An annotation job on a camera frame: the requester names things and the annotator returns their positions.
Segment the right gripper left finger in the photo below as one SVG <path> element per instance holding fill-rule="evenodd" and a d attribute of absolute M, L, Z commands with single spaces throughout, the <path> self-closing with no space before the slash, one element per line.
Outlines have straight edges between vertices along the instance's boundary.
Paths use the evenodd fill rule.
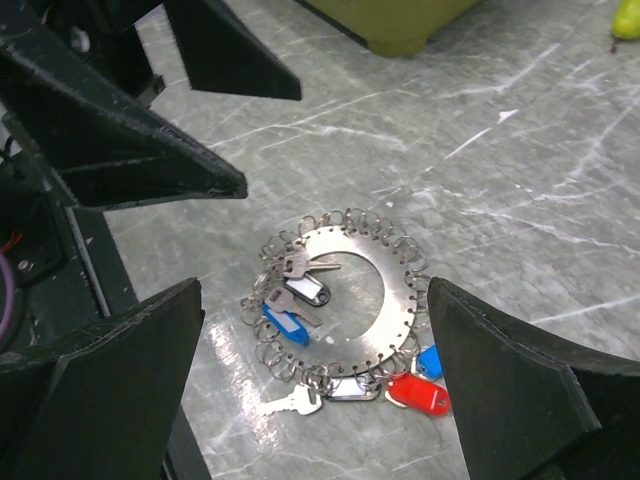
<path fill-rule="evenodd" d="M 2 478 L 159 478 L 203 319 L 189 278 L 2 354 Z"/>

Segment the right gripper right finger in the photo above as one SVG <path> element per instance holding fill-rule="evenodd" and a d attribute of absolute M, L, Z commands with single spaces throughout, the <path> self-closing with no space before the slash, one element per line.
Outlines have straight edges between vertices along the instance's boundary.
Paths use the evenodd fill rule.
<path fill-rule="evenodd" d="M 472 479 L 636 479 L 639 364 L 431 279 L 434 340 Z"/>

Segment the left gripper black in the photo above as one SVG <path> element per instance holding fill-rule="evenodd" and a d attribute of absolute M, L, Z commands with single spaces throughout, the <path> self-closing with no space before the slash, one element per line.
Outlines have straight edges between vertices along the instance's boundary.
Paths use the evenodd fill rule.
<path fill-rule="evenodd" d="M 299 78 L 226 2 L 163 5 L 192 89 L 302 99 Z M 62 203 L 247 197 L 242 172 L 150 110 L 164 88 L 134 25 L 103 30 L 86 1 L 2 2 L 4 123 Z"/>

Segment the metal disc with key rings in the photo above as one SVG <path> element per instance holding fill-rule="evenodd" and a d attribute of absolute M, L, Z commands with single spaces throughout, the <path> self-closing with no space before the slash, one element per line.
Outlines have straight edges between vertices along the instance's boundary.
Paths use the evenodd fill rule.
<path fill-rule="evenodd" d="M 331 292 L 326 305 L 311 306 L 293 293 L 300 307 L 323 322 L 304 323 L 308 346 L 286 339 L 262 312 L 273 288 L 287 289 L 282 260 L 295 254 L 341 265 L 312 272 Z M 366 375 L 381 386 L 380 394 L 390 379 L 410 372 L 427 322 L 429 276 L 425 250 L 404 228 L 358 208 L 307 215 L 297 228 L 272 235 L 259 258 L 263 270 L 241 301 L 242 321 L 255 337 L 256 360 L 273 378 L 317 388 Z"/>

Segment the black tag key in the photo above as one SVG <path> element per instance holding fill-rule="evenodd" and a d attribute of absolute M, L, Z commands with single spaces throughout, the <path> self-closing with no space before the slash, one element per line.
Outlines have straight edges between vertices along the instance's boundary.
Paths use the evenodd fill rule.
<path fill-rule="evenodd" d="M 326 305 L 330 298 L 329 288 L 316 279 L 313 271 L 330 271 L 341 268 L 339 263 L 310 260 L 304 255 L 285 256 L 282 260 L 284 286 L 314 307 Z"/>

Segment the light blue tag key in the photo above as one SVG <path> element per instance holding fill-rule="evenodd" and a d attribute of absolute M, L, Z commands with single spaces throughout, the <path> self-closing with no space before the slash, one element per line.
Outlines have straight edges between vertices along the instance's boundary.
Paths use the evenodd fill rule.
<path fill-rule="evenodd" d="M 420 351 L 412 359 L 410 371 L 424 379 L 435 381 L 443 377 L 443 367 L 436 345 Z"/>

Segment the red tag key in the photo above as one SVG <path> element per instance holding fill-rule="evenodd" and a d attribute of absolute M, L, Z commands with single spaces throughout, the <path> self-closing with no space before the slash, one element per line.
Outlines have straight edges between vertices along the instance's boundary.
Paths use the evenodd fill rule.
<path fill-rule="evenodd" d="M 396 406 L 412 408 L 431 416 L 447 415 L 451 409 L 451 400 L 444 387 L 413 374 L 390 379 L 385 398 Z"/>

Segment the white tag key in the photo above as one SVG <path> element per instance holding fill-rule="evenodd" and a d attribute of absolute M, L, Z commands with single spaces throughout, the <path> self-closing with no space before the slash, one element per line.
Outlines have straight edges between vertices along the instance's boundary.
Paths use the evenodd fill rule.
<path fill-rule="evenodd" d="M 271 415 L 293 411 L 308 416 L 320 410 L 326 401 L 371 401 L 379 396 L 380 390 L 381 386 L 366 375 L 332 379 L 327 386 L 317 388 L 299 383 L 287 396 L 261 405 L 258 412 L 260 415 Z"/>

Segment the olive green plastic bin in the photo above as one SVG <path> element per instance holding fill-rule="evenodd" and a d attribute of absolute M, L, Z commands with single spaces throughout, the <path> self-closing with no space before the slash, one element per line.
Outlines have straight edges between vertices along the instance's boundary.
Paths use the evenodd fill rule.
<path fill-rule="evenodd" d="M 408 57 L 478 0 L 310 0 L 303 6 L 361 39 L 382 57 Z"/>

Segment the green pear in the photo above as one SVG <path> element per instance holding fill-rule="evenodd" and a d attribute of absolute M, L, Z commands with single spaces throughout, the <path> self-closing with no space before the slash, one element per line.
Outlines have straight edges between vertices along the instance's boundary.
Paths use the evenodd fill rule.
<path fill-rule="evenodd" d="M 639 0 L 621 0 L 614 15 L 611 27 L 612 44 L 610 52 L 617 52 L 617 45 L 621 41 L 639 40 Z"/>

